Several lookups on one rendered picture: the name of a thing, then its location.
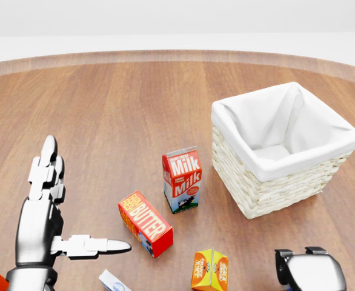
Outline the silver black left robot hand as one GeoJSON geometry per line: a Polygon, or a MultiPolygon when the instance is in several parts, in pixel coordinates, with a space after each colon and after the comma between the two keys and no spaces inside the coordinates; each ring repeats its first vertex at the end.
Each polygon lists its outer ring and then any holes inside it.
{"type": "Polygon", "coordinates": [[[16,235],[16,265],[53,266],[56,257],[93,259],[100,254],[125,253],[131,245],[125,241],[92,238],[90,235],[61,237],[64,220],[59,205],[64,202],[65,164],[58,155],[53,135],[45,139],[40,156],[33,158],[28,181],[31,184],[19,218],[16,235]]]}

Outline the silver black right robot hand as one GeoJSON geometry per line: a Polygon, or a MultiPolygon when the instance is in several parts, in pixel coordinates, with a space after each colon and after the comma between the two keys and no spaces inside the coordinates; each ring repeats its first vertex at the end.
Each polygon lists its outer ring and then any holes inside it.
{"type": "Polygon", "coordinates": [[[306,247],[304,254],[276,249],[276,272],[286,291],[347,291],[340,264],[323,248],[306,247]]]}

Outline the white wicker basket, cloth liner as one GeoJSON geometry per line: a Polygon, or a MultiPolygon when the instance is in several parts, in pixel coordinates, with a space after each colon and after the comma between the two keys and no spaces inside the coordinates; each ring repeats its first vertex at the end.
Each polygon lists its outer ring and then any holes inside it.
{"type": "Polygon", "coordinates": [[[311,197],[355,150],[355,128],[296,82],[215,101],[213,167],[246,218],[311,197]]]}

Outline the white blue printed box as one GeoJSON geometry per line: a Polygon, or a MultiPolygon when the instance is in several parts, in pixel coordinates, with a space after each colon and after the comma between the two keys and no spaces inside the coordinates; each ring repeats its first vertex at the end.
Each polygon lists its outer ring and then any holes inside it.
{"type": "Polygon", "coordinates": [[[123,282],[105,269],[100,275],[99,280],[108,291],[131,291],[123,282]]]}

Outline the orange juice carton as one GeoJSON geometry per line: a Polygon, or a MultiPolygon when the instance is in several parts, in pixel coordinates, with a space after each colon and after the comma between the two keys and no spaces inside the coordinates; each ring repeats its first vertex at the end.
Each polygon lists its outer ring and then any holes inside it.
{"type": "Polygon", "coordinates": [[[191,288],[193,291],[227,291],[228,257],[214,248],[196,252],[191,288]]]}

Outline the red orange butter box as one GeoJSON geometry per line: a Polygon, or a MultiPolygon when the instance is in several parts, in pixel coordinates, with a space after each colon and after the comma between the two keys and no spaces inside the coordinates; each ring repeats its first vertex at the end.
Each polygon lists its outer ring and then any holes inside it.
{"type": "Polygon", "coordinates": [[[124,224],[154,258],[173,244],[173,228],[153,205],[136,191],[119,204],[124,224]]]}

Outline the red white milk carton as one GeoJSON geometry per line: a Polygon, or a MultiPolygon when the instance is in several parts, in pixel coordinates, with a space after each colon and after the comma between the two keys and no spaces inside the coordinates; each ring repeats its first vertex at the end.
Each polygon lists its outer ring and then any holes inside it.
{"type": "Polygon", "coordinates": [[[202,167],[197,147],[176,150],[162,156],[164,195],[172,213],[199,204],[202,167]]]}

